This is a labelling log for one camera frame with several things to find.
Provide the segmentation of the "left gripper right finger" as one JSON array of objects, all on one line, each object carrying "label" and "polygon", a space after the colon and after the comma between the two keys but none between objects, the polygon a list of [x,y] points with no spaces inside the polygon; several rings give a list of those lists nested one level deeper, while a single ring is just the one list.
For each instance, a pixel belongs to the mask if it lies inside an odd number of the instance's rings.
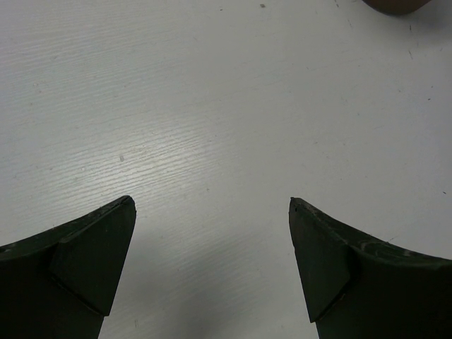
[{"label": "left gripper right finger", "polygon": [[291,198],[289,225],[320,338],[450,338],[451,261],[377,239]]}]

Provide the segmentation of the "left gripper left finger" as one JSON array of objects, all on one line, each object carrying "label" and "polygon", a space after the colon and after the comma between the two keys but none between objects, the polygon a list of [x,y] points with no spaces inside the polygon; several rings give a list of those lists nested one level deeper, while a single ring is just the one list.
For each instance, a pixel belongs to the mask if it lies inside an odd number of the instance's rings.
[{"label": "left gripper left finger", "polygon": [[122,196],[1,247],[2,338],[98,338],[129,250],[136,207]]}]

